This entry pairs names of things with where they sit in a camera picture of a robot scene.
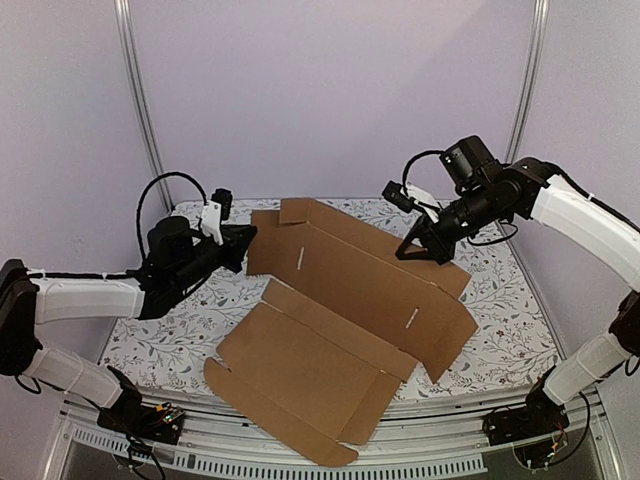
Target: table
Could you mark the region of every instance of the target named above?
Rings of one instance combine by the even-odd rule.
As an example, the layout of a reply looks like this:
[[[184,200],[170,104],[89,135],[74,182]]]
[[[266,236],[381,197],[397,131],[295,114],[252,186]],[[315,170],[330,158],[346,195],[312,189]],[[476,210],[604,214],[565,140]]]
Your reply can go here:
[[[399,237],[415,220],[381,199],[325,200],[350,215]],[[175,214],[195,225],[197,202],[178,205]],[[277,200],[234,203],[231,223],[248,223],[254,209],[278,208]],[[500,236],[484,229],[477,242]],[[456,248],[455,263],[472,277],[460,297],[479,329],[437,384],[422,365],[397,392],[395,401],[487,392],[533,383],[559,359],[540,306],[508,244]],[[143,387],[213,395],[203,377],[205,358],[257,304],[266,277],[218,270],[191,298],[158,321],[119,320],[101,358]]]

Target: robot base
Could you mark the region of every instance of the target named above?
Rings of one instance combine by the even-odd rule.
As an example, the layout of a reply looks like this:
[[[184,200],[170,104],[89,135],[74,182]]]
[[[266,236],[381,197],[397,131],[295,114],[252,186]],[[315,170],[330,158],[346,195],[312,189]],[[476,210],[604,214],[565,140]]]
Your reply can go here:
[[[546,435],[568,426],[569,418],[564,411],[544,418],[539,411],[524,406],[490,413],[484,417],[482,430],[493,446]]]

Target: black cable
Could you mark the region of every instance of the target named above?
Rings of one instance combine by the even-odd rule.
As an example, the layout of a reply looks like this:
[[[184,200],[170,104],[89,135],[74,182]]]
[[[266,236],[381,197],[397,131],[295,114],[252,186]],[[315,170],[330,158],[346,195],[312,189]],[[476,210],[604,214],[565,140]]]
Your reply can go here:
[[[34,395],[40,395],[42,393],[42,387],[40,386],[40,382],[38,382],[38,380],[36,380],[35,378],[31,379],[33,380],[33,384],[36,386],[35,388],[27,387],[24,383],[22,383],[22,380],[20,380],[20,375],[16,375],[13,378],[15,378],[16,382],[18,382],[18,385],[24,388],[27,392],[33,393]]]
[[[402,190],[404,191],[405,195],[408,196],[407,178],[409,177],[409,170],[411,169],[411,166],[423,157],[426,157],[429,155],[442,155],[443,153],[444,151],[442,150],[425,150],[424,152],[418,153],[417,155],[414,155],[413,157],[411,157],[411,159],[404,166],[404,170],[402,170]]]
[[[569,460],[580,449],[585,439],[587,438],[587,433],[589,433],[589,425],[591,424],[591,405],[589,405],[589,400],[587,400],[587,397],[585,396],[584,393],[579,392],[579,395],[582,397],[582,400],[584,400],[584,404],[587,406],[587,423],[584,426],[584,431],[582,432],[582,436],[580,437],[580,440],[578,440],[578,443],[576,444],[576,446],[573,447],[573,450],[571,450],[567,455],[562,457],[560,460],[556,462],[551,462],[549,464],[550,467],[559,465]]]
[[[80,278],[85,280],[126,280],[132,278],[128,273],[68,273],[68,272],[33,272],[29,278]]]
[[[624,364],[624,373],[627,375],[627,377],[631,377],[638,371],[639,368],[640,368],[640,357],[636,359],[636,365],[633,368],[631,368],[631,358],[628,358]]]
[[[156,183],[168,177],[181,177],[181,178],[184,178],[185,180],[188,180],[189,182],[191,182],[193,186],[195,186],[198,189],[198,192],[200,192],[200,195],[202,196],[202,201],[204,203],[207,202],[207,194],[205,193],[204,188],[202,188],[202,185],[200,185],[198,181],[195,178],[193,178],[191,175],[188,175],[184,172],[167,172],[167,173],[163,173],[162,175],[158,175],[156,178],[151,180],[142,191],[142,195],[140,195],[140,200],[138,200],[138,208],[136,209],[136,236],[138,238],[138,248],[140,249],[140,257],[142,258],[142,261],[144,261],[147,258],[147,255],[144,251],[144,243],[142,240],[142,226],[140,225],[140,217],[142,216],[142,206],[144,205],[144,200],[147,197],[149,190],[151,190]]]
[[[500,225],[503,225],[503,226],[509,225],[510,227],[513,227],[513,231],[506,237],[496,238],[495,240],[489,240],[488,242],[476,243],[473,240],[471,240],[471,237],[467,237],[467,242],[469,243],[469,245],[473,245],[474,247],[488,247],[489,245],[498,245],[499,243],[503,243],[503,242],[506,242],[507,240],[511,240],[513,237],[516,236],[516,233],[518,233],[518,226],[514,225],[513,223],[500,223]]]
[[[611,215],[613,215],[614,217],[616,217],[618,220],[620,220],[623,223],[626,223],[628,226],[630,226],[631,228],[633,228],[636,232],[640,233],[640,227],[638,227],[638,225],[636,225],[635,223],[633,223],[631,220],[629,220],[627,217],[625,217],[623,214],[621,214],[620,212],[618,212],[615,208],[607,205],[606,203],[604,203],[602,200],[593,197],[589,194],[589,192],[587,192],[584,188],[582,188],[580,185],[578,185],[576,183],[576,181],[571,178],[569,176],[569,174],[567,172],[565,172],[560,166],[554,164],[554,163],[547,163],[546,165],[550,166],[556,173],[558,173],[560,176],[562,176],[562,178],[565,179],[565,181],[571,185],[571,187],[573,189],[575,189],[580,195],[582,195],[584,198],[586,198],[587,200],[589,200],[590,202],[594,203],[595,205],[599,206],[600,208],[602,208],[603,210],[605,210],[606,212],[610,213]]]
[[[147,445],[144,442],[144,440],[142,440],[137,435],[134,435],[133,433],[131,433],[131,431],[125,425],[123,425],[122,422],[113,418],[106,408],[100,407],[97,403],[95,403],[92,400],[89,400],[88,398],[85,398],[85,400],[89,402],[96,410],[98,410],[98,412],[104,413],[109,418],[109,420],[111,420],[111,422],[115,423],[116,425],[118,425],[118,427],[120,427],[122,430],[126,432],[125,437],[129,442],[129,448],[127,449],[127,454],[129,456],[129,468],[138,478],[142,478],[142,480],[155,480],[150,477],[144,476],[138,471],[137,467],[133,466],[134,452],[139,455],[146,455],[149,458],[151,458],[156,468],[158,469],[158,472],[160,472],[159,480],[167,480],[167,475],[165,474],[164,469],[162,468],[162,465],[160,465],[160,462],[158,461],[158,458],[156,457],[155,453],[153,453],[153,449],[149,445]]]

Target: metal extrusion bar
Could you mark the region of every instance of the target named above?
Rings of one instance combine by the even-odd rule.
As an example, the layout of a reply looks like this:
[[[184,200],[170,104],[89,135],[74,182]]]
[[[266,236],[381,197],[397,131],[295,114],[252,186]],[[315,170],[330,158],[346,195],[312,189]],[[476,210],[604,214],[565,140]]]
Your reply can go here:
[[[142,76],[140,74],[140,65],[138,63],[138,55],[133,37],[133,25],[131,23],[131,12],[129,9],[129,0],[114,0],[116,8],[116,18],[118,22],[118,31],[120,33],[120,43],[122,45],[122,53],[124,55],[124,63],[127,68],[127,77],[129,86],[131,87],[131,95],[140,125],[140,132],[144,141],[149,167],[154,178],[164,173],[160,151],[156,142],[156,136],[149,115],[149,108],[142,85]],[[174,202],[171,197],[171,191],[163,180],[158,183],[158,193],[162,206],[167,212],[171,212],[174,208]]]
[[[522,143],[525,125],[531,109],[531,101],[533,100],[540,59],[542,57],[547,18],[549,16],[549,3],[550,0],[536,0],[524,81],[520,92],[516,118],[511,129],[509,145],[505,154],[506,163],[513,163],[516,160]]]

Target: cable tie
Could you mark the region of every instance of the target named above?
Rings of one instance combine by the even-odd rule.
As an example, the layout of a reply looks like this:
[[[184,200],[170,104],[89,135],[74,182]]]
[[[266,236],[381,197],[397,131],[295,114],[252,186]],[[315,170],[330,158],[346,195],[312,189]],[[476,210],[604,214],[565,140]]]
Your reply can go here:
[[[71,382],[71,385],[69,385],[67,389],[63,392],[65,395],[69,394],[71,389],[76,386],[76,384],[78,383],[78,380],[80,380],[80,377],[84,374],[84,362],[80,358],[80,355],[78,355],[76,352],[71,352],[71,355],[80,364],[80,372],[78,372],[78,375],[76,375],[76,378],[73,379],[73,382]]]

